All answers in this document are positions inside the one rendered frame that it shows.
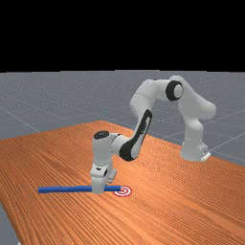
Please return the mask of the long blue stick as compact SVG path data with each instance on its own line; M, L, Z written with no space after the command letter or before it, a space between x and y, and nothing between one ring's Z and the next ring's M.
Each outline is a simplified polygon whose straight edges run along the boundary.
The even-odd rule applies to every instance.
M102 192L104 191L121 191L121 186L104 186ZM38 188L38 193L51 193L51 192L93 192L93 191L92 191L92 186Z

